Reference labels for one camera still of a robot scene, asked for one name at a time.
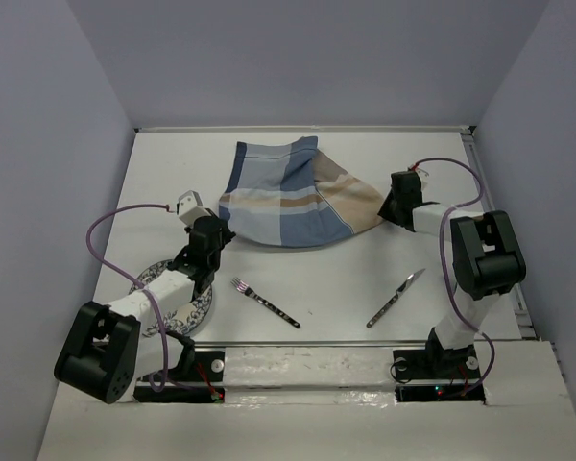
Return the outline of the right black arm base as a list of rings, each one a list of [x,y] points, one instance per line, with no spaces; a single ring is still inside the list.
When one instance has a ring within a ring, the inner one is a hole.
[[[395,350],[390,375],[398,403],[486,402],[482,384],[469,390],[481,377],[473,346],[441,362],[433,362],[424,349]]]

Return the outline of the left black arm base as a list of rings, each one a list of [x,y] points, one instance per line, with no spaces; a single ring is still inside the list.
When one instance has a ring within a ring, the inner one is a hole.
[[[193,365],[186,372],[171,371],[161,392],[155,392],[144,376],[135,383],[132,397],[140,403],[224,403],[225,356],[224,349],[196,350]]]

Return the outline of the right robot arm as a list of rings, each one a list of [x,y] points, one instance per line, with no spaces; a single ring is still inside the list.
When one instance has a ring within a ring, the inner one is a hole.
[[[423,199],[415,170],[391,175],[391,189],[378,215],[413,233],[438,237],[450,308],[430,330],[425,346],[394,352],[393,378],[479,377],[474,341],[492,307],[526,276],[526,263],[510,216],[502,210],[461,211]]]

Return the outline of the blue beige plaid cloth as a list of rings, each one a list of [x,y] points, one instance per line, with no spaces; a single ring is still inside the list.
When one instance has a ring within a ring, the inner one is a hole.
[[[384,197],[318,147],[239,141],[219,215],[237,236],[282,248],[329,245],[381,223]]]

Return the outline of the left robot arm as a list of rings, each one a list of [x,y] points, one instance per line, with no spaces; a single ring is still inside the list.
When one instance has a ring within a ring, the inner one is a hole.
[[[211,309],[221,252],[233,236],[226,221],[200,217],[188,244],[148,284],[117,301],[81,306],[55,378],[111,404],[142,377],[160,389],[171,378],[188,376],[195,363],[191,335]]]

